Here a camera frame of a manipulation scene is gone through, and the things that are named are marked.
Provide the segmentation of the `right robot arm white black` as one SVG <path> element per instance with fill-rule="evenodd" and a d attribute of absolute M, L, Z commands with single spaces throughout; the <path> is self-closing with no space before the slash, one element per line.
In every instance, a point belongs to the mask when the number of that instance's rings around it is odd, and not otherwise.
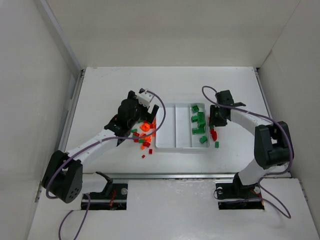
<path fill-rule="evenodd" d="M 284 121 L 254 113 L 242 102 L 234 102 L 231 92 L 215 93 L 216 103 L 210 106 L 210 124 L 224 127 L 228 121 L 240 125 L 254 136 L 253 160 L 233 177 L 226 189 L 239 198 L 252 190 L 259 180 L 277 166 L 291 166 L 294 150 L 290 131 Z"/>

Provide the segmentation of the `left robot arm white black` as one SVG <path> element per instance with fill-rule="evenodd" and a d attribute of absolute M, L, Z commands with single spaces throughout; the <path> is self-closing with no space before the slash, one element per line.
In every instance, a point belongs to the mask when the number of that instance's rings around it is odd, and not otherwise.
<path fill-rule="evenodd" d="M 100 133 L 72 150 L 55 151 L 41 181 L 46 197 L 60 199 L 66 204 L 82 194 L 98 193 L 107 197 L 112 191 L 112 178 L 100 171 L 85 177 L 84 166 L 125 140 L 133 140 L 132 129 L 139 120 L 151 124 L 160 107 L 154 105 L 150 109 L 150 104 L 153 98 L 158 97 L 149 89 L 142 88 L 138 93 L 129 91 L 127 98 L 118 107 L 117 114 Z"/>

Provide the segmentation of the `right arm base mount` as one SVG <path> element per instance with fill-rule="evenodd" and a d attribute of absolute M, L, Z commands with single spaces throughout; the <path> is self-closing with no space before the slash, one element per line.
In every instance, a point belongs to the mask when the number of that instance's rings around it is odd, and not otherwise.
<path fill-rule="evenodd" d="M 215 183 L 214 197 L 219 210 L 264 210 L 261 189 L 256 184 L 240 187 L 233 182 Z"/>

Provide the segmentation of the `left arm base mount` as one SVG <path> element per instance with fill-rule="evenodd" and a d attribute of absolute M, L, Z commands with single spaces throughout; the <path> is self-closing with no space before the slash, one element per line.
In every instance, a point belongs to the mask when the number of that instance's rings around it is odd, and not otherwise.
<path fill-rule="evenodd" d="M 97 171 L 82 178 L 81 210 L 125 211 L 129 185 Z"/>

